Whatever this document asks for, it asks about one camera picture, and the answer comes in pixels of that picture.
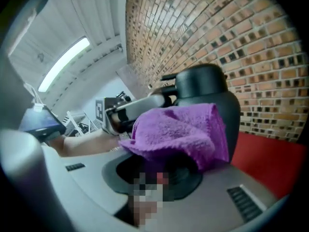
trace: white wall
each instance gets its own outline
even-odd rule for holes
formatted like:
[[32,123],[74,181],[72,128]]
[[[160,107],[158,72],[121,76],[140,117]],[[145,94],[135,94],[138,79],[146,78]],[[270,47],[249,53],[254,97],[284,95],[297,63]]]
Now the white wall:
[[117,74],[137,100],[147,97],[150,92],[148,87],[139,79],[130,64],[117,70]]
[[120,30],[121,45],[126,56],[126,0],[118,0],[118,23]]
[[121,91],[124,91],[131,99],[134,99],[132,93],[125,86],[119,76],[115,74],[114,78],[104,84],[104,86],[91,97],[82,107],[91,120],[96,118],[96,99],[103,97],[116,97]]
[[91,68],[84,71],[78,79],[69,86],[52,110],[62,120],[67,111],[82,111],[87,100],[94,96],[104,84],[116,75],[116,71],[126,64],[123,53],[114,51],[100,59]]
[[118,35],[120,34],[119,18],[118,18],[118,0],[110,0],[110,3],[111,3],[112,24],[114,26],[115,35]]

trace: air vent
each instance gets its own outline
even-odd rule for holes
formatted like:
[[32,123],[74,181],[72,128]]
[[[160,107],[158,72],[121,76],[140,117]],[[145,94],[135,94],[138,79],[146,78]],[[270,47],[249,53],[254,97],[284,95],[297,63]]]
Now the air vent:
[[83,165],[82,163],[77,163],[77,164],[74,164],[74,165],[66,166],[66,169],[69,172],[69,171],[73,171],[73,170],[84,168],[84,167],[85,167],[85,165]]
[[241,187],[230,188],[227,193],[245,222],[249,222],[262,214],[262,210]]

